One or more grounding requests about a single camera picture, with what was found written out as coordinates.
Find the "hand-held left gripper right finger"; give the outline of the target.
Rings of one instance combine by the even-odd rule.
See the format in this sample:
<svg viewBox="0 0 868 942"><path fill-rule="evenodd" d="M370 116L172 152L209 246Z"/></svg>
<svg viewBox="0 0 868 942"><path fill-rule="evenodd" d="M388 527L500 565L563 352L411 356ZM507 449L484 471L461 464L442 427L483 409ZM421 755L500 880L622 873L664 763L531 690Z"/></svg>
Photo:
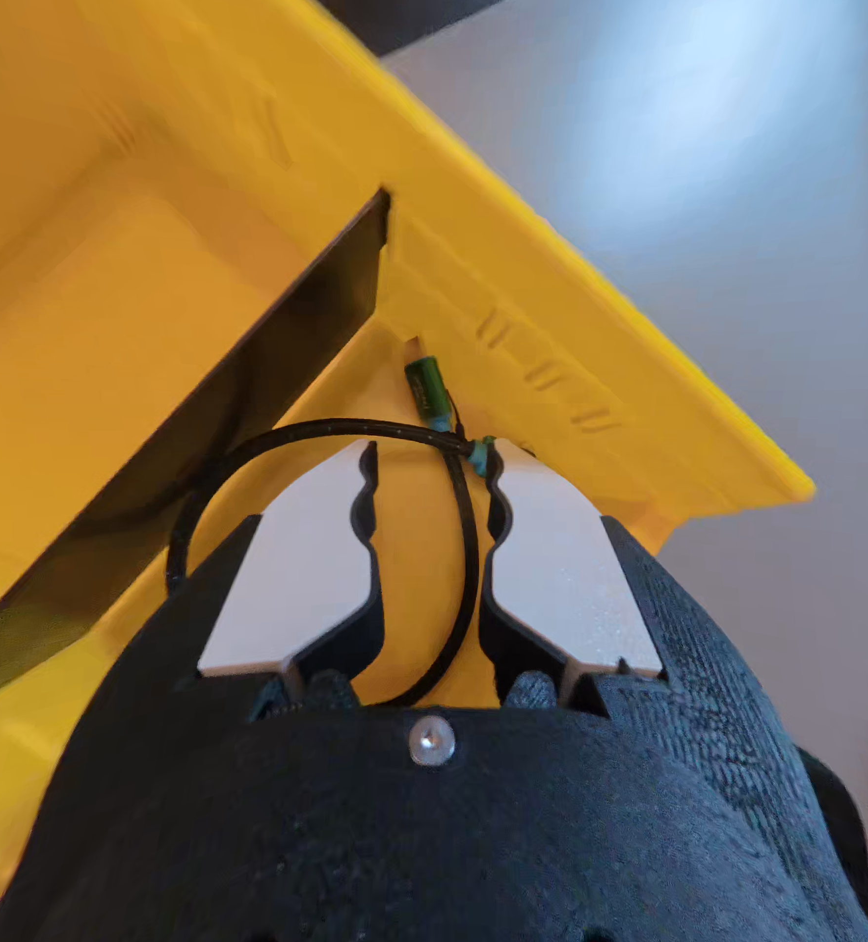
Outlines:
<svg viewBox="0 0 868 942"><path fill-rule="evenodd" d="M498 699L526 674L547 677L562 706L593 701L585 677L658 679L663 660L596 506L507 439L487 445L485 483L478 637Z"/></svg>

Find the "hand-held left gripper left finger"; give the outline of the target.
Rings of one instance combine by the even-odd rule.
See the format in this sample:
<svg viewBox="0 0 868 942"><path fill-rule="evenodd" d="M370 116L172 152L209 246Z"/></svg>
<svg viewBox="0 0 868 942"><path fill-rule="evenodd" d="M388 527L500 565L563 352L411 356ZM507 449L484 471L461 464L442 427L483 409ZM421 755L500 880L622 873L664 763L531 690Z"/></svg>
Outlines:
<svg viewBox="0 0 868 942"><path fill-rule="evenodd" d="M293 696L319 675L347 682L385 642L372 537L377 443L357 440L286 487L259 515L205 648L202 677L272 675Z"/></svg>

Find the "yellow plastic bin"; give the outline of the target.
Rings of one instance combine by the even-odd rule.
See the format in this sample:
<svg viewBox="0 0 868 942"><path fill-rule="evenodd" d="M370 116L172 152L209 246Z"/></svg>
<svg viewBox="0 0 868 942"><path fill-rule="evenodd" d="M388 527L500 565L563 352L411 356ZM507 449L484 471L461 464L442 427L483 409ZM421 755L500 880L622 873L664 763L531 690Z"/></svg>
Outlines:
<svg viewBox="0 0 868 942"><path fill-rule="evenodd" d="M473 435L537 453L651 551L813 497L316 2L0 2L0 600L380 189L376 307L276 424L407 422L418 335ZM0 689L0 897L164 557Z"/></svg>

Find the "black bin divider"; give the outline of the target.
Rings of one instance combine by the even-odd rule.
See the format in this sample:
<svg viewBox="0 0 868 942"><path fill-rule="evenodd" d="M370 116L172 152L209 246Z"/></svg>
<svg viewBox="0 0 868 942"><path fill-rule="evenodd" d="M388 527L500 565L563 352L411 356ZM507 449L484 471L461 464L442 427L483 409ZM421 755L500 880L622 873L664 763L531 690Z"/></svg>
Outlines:
<svg viewBox="0 0 868 942"><path fill-rule="evenodd" d="M185 497L270 430L369 321L391 196L372 195L0 600L0 689L87 634L169 540Z"/></svg>

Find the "black textured wrist rest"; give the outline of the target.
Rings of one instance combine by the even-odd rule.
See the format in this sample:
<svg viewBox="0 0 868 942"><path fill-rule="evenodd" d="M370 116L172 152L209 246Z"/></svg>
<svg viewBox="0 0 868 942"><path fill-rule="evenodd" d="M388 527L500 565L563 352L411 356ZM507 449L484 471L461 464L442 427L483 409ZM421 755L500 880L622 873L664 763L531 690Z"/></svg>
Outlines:
<svg viewBox="0 0 868 942"><path fill-rule="evenodd" d="M801 747L796 750L814 789L842 870L868 918L868 841L860 810L834 771Z"/></svg>

